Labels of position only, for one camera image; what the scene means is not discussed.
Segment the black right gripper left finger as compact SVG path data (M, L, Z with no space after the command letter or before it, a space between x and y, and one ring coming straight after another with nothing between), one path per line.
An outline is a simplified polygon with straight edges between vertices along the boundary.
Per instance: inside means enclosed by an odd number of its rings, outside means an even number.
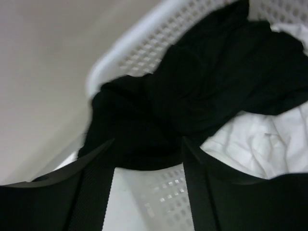
M0 229L102 230L114 174L104 157L112 142L39 180L1 186Z

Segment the black tank top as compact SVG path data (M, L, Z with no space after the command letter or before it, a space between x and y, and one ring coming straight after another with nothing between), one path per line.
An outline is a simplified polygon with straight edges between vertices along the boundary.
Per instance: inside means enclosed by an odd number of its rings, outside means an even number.
M276 116L308 99L301 41L249 21L249 2L213 11L171 45L157 69L123 76L94 96L78 156L108 140L109 166L158 170L181 162L180 140L202 144L241 111Z

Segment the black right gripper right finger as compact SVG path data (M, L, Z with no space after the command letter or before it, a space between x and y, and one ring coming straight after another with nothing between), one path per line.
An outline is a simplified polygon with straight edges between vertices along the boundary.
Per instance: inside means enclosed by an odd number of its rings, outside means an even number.
M229 167L187 138L181 150L195 230L307 230L306 173L266 180Z

